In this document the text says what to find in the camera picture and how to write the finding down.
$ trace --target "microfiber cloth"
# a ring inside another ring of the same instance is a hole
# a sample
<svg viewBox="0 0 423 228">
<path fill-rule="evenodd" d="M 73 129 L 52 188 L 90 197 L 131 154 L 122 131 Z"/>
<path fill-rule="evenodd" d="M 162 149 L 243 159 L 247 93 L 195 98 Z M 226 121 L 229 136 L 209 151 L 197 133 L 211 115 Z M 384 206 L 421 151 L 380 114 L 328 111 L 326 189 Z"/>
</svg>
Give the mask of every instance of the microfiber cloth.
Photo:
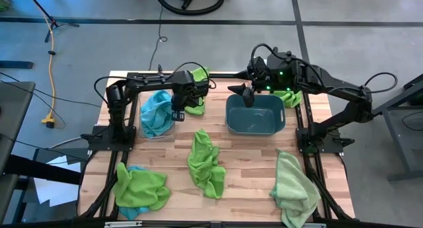
<svg viewBox="0 0 423 228">
<path fill-rule="evenodd" d="M 171 100 L 167 91 L 160 90 L 141 107 L 141 126 L 147 138 L 162 135 L 173 126 Z"/>
<path fill-rule="evenodd" d="M 293 91 L 275 91 L 273 95 L 280 97 L 287 108 L 293 108 L 301 102 L 301 91 L 298 93 Z"/>
<path fill-rule="evenodd" d="M 128 172 L 130 171 L 146 171 L 147 169 L 139 166 L 130 166 L 128 168 Z M 150 209 L 148 207 L 142 207 L 142 208 L 125 208 L 125 207 L 119 207 L 119 212 L 124 215 L 129 220 L 133 220 L 138 217 L 139 214 L 149 212 Z"/>
<path fill-rule="evenodd" d="M 165 174 L 137 170 L 128 172 L 123 163 L 118 164 L 116 172 L 118 181 L 113 186 L 113 193 L 116 205 L 120 207 L 148 207 L 151 211 L 157 211 L 171 196 L 171 191 L 165 186 Z"/>
<path fill-rule="evenodd" d="M 204 68 L 207 71 L 207 74 L 209 73 L 209 68 L 205 67 Z M 192 73 L 192 76 L 194 76 L 194 80 L 195 82 L 199 82 L 203 79 L 207 79 L 207 75 L 204 72 L 204 70 L 202 68 L 198 68 L 196 70 L 194 70 Z M 201 106 L 197 106 L 195 108 L 192 108 L 190 106 L 186 106 L 185 107 L 185 112 L 189 113 L 189 114 L 193 114 L 193 115 L 202 115 L 204 114 L 204 111 L 206 111 L 206 105 L 204 105 L 204 101 L 202 98 L 199 98 L 199 105 Z"/>
<path fill-rule="evenodd" d="M 194 134 L 188 167 L 194 184 L 204 191 L 204 196 L 222 197 L 226 170 L 217 165 L 219 147 L 213 146 L 209 135 L 203 130 Z"/>
<path fill-rule="evenodd" d="M 270 195 L 282 209 L 282 222 L 288 228 L 301 228 L 316 209 L 320 194 L 303 174 L 297 158 L 277 151 L 276 183 Z"/>
</svg>

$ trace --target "green towel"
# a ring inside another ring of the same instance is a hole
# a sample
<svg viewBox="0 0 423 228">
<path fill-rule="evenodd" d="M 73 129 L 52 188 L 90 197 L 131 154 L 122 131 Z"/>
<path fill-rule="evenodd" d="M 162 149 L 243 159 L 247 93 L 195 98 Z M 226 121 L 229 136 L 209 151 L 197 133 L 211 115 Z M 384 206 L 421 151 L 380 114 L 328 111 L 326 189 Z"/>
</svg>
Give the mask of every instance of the green towel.
<svg viewBox="0 0 423 228">
<path fill-rule="evenodd" d="M 293 91 L 275 91 L 273 95 L 280 97 L 286 108 L 293 108 L 301 102 L 301 91 L 298 93 Z"/>
<path fill-rule="evenodd" d="M 207 71 L 207 74 L 209 73 L 209 68 L 205 67 L 204 68 Z M 207 79 L 207 75 L 206 73 L 204 73 L 204 70 L 202 68 L 198 68 L 196 70 L 194 70 L 192 73 L 192 76 L 194 76 L 194 80 L 195 82 L 199 82 L 203 79 Z M 186 106 L 185 107 L 185 111 L 189 114 L 193 114 L 193 115 L 202 115 L 204 114 L 204 111 L 206 111 L 206 105 L 204 104 L 205 102 L 203 102 L 203 99 L 200 98 L 198 101 L 198 104 L 201 106 L 197 106 L 195 108 L 192 108 L 190 106 Z"/>
<path fill-rule="evenodd" d="M 153 171 L 128 172 L 123 163 L 118 164 L 116 171 L 118 181 L 113 186 L 113 193 L 116 205 L 120 207 L 148 207 L 157 211 L 171 196 L 171 191 L 165 187 L 165 174 Z"/>
<path fill-rule="evenodd" d="M 276 183 L 270 195 L 282 208 L 282 222 L 289 228 L 301 228 L 316 209 L 320 194 L 304 175 L 297 158 L 278 152 Z"/>
<path fill-rule="evenodd" d="M 188 166 L 194 184 L 204 190 L 204 196 L 222 197 L 226 170 L 217 165 L 219 147 L 213 146 L 209 135 L 203 130 L 195 133 Z"/>
</svg>

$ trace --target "vacuum hose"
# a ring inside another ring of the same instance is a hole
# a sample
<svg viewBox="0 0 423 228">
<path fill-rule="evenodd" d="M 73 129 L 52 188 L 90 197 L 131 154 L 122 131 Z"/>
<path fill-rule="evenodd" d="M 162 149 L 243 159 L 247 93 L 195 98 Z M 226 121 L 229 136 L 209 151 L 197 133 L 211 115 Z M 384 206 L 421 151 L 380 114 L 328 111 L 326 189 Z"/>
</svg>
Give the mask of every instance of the vacuum hose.
<svg viewBox="0 0 423 228">
<path fill-rule="evenodd" d="M 205 9 L 200 9 L 200 10 L 186 10 L 186 8 L 191 4 L 192 0 L 185 0 L 184 4 L 182 5 L 182 9 L 177 9 L 176 7 L 170 6 L 165 0 L 158 0 L 158 1 L 164 8 L 171 11 L 172 13 L 176 13 L 178 15 L 184 15 L 184 16 L 199 16 L 199 15 L 208 14 L 217 10 L 218 8 L 220 8 L 220 6 L 222 6 L 224 0 L 219 0 L 217 1 L 215 5 L 211 7 L 207 7 Z"/>
</svg>

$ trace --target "wooden tabletop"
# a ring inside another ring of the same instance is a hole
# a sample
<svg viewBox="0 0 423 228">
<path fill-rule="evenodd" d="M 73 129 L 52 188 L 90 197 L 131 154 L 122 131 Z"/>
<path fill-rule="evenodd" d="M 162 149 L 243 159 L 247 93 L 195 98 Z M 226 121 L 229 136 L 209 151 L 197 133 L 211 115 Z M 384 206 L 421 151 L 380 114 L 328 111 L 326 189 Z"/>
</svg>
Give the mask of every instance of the wooden tabletop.
<svg viewBox="0 0 423 228">
<path fill-rule="evenodd" d="M 128 71 L 111 71 L 113 76 L 126 76 Z M 240 85 L 238 79 L 214 79 L 217 88 L 210 90 L 206 97 L 206 112 L 203 116 L 185 114 L 184 122 L 177 122 L 174 133 L 152 141 L 136 137 L 130 152 L 128 165 L 139 165 L 149 170 L 167 174 L 167 187 L 171 197 L 160 211 L 144 213 L 143 220 L 184 220 L 184 221 L 280 221 L 281 211 L 275 205 L 269 191 L 275 183 L 275 148 L 294 154 L 303 166 L 303 159 L 297 150 L 295 129 L 297 118 L 294 109 L 286 110 L 286 127 L 270 137 L 240 136 L 228 132 L 225 125 L 225 103 L 229 85 Z M 111 85 L 116 79 L 109 79 Z M 135 117 L 139 128 L 139 106 L 153 92 L 142 92 Z M 310 95 L 311 110 L 316 122 L 332 116 L 327 95 Z M 304 105 L 302 113 L 305 125 Z M 108 124 L 108 109 L 103 103 L 99 125 Z M 220 200 L 203 197 L 202 191 L 192 182 L 187 165 L 194 132 L 204 129 L 214 145 L 220 147 L 219 165 L 227 170 L 225 191 Z M 333 154 L 322 154 L 322 164 L 329 192 L 344 209 L 354 216 L 350 191 L 340 159 Z M 104 188 L 110 160 L 110 152 L 99 151 L 87 165 L 81 186 L 79 213 L 83 213 L 94 202 Z M 110 193 L 107 214 L 112 209 L 114 196 Z"/>
</svg>

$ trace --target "gray floor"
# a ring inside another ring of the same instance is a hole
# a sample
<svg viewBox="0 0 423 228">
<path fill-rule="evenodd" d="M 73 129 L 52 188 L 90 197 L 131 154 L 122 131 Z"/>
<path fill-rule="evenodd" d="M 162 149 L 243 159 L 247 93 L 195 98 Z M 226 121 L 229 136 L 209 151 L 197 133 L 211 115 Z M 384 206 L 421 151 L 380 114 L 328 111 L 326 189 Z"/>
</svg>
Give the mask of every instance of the gray floor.
<svg viewBox="0 0 423 228">
<path fill-rule="evenodd" d="M 69 18 L 158 19 L 160 11 L 156 0 L 39 1 L 52 15 Z M 212 0 L 195 0 L 193 7 L 209 2 Z M 303 20 L 321 21 L 423 21 L 422 3 L 423 0 L 299 0 Z M 12 11 L 0 13 L 0 17 L 40 16 L 30 0 L 14 0 L 14 6 Z M 163 18 L 294 20 L 291 0 L 227 0 L 220 10 L 203 17 L 186 18 L 164 11 Z M 57 29 L 54 78 L 58 95 L 100 104 L 93 91 L 94 80 L 108 75 L 110 70 L 147 69 L 157 30 L 158 26 L 152 24 L 82 24 L 80 28 Z M 46 25 L 40 23 L 0 23 L 0 57 L 33 61 L 34 69 L 2 71 L 23 81 L 35 81 L 38 89 L 50 92 L 50 45 L 43 43 L 46 31 Z M 380 71 L 398 75 L 396 89 L 373 96 L 375 106 L 399 94 L 407 81 L 423 72 L 423 28 L 305 27 L 304 31 L 311 62 L 334 77 L 361 85 Z M 173 69 L 182 62 L 197 61 L 217 71 L 239 71 L 246 67 L 252 47 L 260 42 L 301 55 L 295 26 L 167 24 L 162 26 L 162 35 L 169 41 L 159 44 L 154 69 L 158 63 Z M 370 87 L 382 89 L 390 84 L 390 78 L 380 77 Z M 345 104 L 330 98 L 332 113 L 340 112 Z M 90 132 L 98 116 L 98 108 L 89 106 L 58 102 L 56 108 L 67 123 L 65 129 L 50 130 L 40 123 L 48 108 L 35 98 L 19 139 L 49 146 Z M 387 182 L 387 175 L 399 173 L 403 167 L 383 119 L 350 124 L 341 132 L 344 137 L 356 139 L 345 152 L 356 216 L 363 221 L 421 227 L 423 179 Z M 14 153 L 31 157 L 32 149 L 16 144 Z"/>
</svg>

